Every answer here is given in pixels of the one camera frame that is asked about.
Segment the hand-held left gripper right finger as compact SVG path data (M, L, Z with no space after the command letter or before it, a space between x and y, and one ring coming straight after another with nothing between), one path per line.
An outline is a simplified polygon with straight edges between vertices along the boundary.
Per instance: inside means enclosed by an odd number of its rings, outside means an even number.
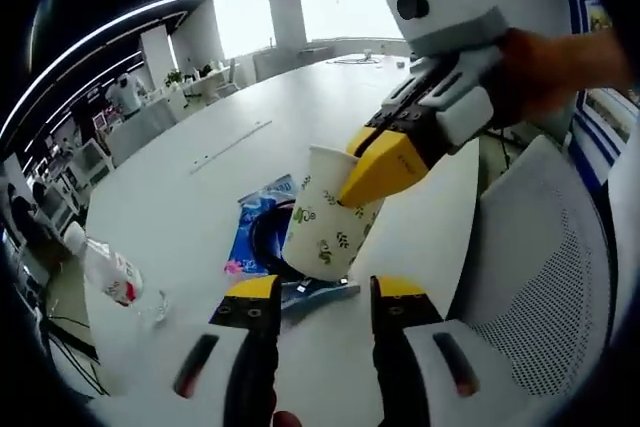
M541 426L548 400L466 324L445 321L420 287L370 280L373 363L385 426Z

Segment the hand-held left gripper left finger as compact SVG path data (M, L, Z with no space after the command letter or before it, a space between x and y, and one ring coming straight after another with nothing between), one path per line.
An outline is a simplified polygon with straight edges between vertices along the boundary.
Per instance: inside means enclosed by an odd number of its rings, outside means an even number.
M93 400L102 426L267 426L278 367L281 280L227 291L206 324L139 336L121 395Z

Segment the person's right hand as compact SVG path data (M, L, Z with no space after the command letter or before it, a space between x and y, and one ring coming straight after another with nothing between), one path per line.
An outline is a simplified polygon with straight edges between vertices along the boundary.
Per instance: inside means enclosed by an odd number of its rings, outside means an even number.
M547 38L512 28L498 41L502 59L487 78L497 128L564 108L581 87L571 73L574 36Z

